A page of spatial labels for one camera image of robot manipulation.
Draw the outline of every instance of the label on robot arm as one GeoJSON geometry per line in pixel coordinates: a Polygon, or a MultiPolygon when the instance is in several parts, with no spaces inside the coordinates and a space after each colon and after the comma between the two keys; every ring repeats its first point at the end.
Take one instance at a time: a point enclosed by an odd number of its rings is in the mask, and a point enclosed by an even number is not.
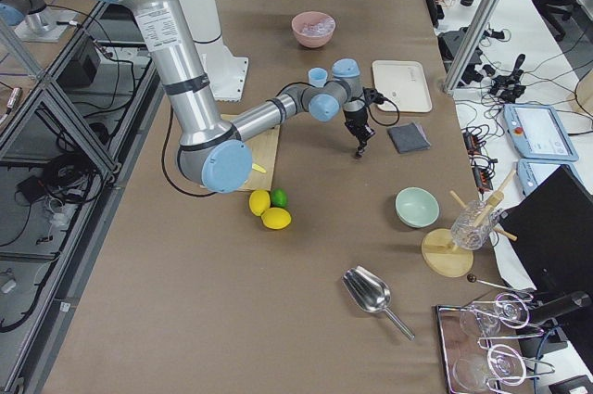
{"type": "Polygon", "coordinates": [[[136,17],[140,33],[149,52],[181,44],[177,23],[170,9],[165,7],[136,17]]]}

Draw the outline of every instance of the white desk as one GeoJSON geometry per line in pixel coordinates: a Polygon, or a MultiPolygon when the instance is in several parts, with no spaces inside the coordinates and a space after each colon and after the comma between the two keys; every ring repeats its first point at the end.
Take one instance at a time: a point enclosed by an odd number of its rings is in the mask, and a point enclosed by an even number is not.
{"type": "MultiPolygon", "coordinates": [[[[480,0],[475,0],[472,6],[461,6],[459,2],[456,2],[453,6],[445,8],[445,19],[439,24],[438,32],[454,31],[460,27],[468,26],[479,3],[480,0]]],[[[490,26],[496,31],[501,31],[503,28],[508,29],[511,31],[511,39],[506,43],[488,39],[491,40],[490,46],[481,45],[480,47],[487,57],[487,59],[483,57],[485,64],[500,62],[499,67],[503,70],[512,70],[515,59],[519,54],[523,53],[525,54],[525,62],[522,69],[525,71],[533,70],[540,62],[557,56],[534,71],[534,74],[541,78],[552,79],[562,73],[571,71],[572,67],[564,55],[561,55],[558,44],[554,41],[554,38],[530,0],[500,0],[497,9],[490,19],[490,26]]],[[[570,72],[561,76],[555,82],[570,90],[574,90],[578,78],[576,74],[570,72]]],[[[517,100],[517,103],[537,101],[549,105],[561,102],[559,105],[554,105],[554,107],[558,110],[571,109],[567,102],[562,102],[570,93],[554,83],[541,82],[540,79],[530,74],[525,74],[521,83],[528,86],[524,95],[517,100]]],[[[482,81],[482,85],[486,90],[489,80],[482,81]]],[[[474,88],[478,86],[480,86],[478,83],[472,83],[470,85],[470,87],[474,88]]],[[[487,124],[494,130],[496,124],[485,118],[484,111],[486,107],[480,104],[482,91],[479,89],[469,89],[470,87],[468,89],[460,88],[454,92],[453,97],[456,101],[470,101],[468,105],[457,106],[460,126],[487,124]]],[[[559,112],[559,115],[568,133],[580,133],[591,129],[591,121],[582,116],[563,112],[559,112]]],[[[498,122],[506,130],[501,115],[498,116],[498,122]]],[[[591,192],[593,191],[593,173],[591,173],[591,170],[593,170],[593,135],[573,136],[571,140],[580,158],[575,163],[575,167],[583,184],[591,192]]],[[[498,159],[496,176],[492,183],[497,188],[511,169],[515,167],[516,161],[520,156],[507,134],[501,137],[490,138],[486,142],[486,152],[489,157],[498,159]]],[[[515,179],[505,189],[504,193],[505,199],[501,204],[501,207],[504,208],[513,207],[524,198],[518,179],[515,179]]],[[[515,287],[524,287],[524,278],[520,275],[524,271],[506,238],[502,237],[500,239],[496,247],[496,252],[498,267],[502,277],[515,287]]],[[[574,375],[587,374],[590,379],[593,379],[593,376],[570,344],[566,350],[548,354],[546,361],[556,366],[556,373],[542,377],[539,384],[542,389],[539,392],[549,392],[547,388],[544,389],[543,387],[574,375]]]]}

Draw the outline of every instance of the lemon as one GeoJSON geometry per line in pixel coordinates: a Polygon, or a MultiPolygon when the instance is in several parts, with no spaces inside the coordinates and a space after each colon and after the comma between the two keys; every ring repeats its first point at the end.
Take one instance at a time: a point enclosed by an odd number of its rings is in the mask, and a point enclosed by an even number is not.
{"type": "Polygon", "coordinates": [[[270,200],[274,207],[284,208],[286,207],[286,204],[288,204],[288,197],[282,188],[276,188],[275,190],[272,190],[270,194],[270,200]]]}
{"type": "Polygon", "coordinates": [[[292,218],[288,211],[280,207],[272,207],[262,213],[261,220],[263,221],[263,225],[269,229],[280,230],[290,224],[292,218]]]}
{"type": "Polygon", "coordinates": [[[267,190],[254,190],[249,195],[249,209],[256,216],[270,208],[270,193],[267,190]]]}

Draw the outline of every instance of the green lime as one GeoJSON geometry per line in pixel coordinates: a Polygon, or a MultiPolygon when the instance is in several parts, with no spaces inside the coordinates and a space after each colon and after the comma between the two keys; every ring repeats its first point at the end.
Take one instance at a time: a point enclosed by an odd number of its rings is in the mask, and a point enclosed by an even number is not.
{"type": "Polygon", "coordinates": [[[276,188],[275,190],[272,190],[270,193],[270,200],[274,207],[284,208],[286,207],[286,204],[288,204],[288,197],[282,188],[276,188]]]}

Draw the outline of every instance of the green bowl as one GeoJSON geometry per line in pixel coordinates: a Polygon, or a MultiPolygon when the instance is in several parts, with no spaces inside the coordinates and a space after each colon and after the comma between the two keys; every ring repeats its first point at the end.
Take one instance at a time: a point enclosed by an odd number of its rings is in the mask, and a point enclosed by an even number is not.
{"type": "Polygon", "coordinates": [[[404,188],[396,196],[396,213],[410,227],[426,227],[438,218],[438,202],[423,188],[404,188]]]}

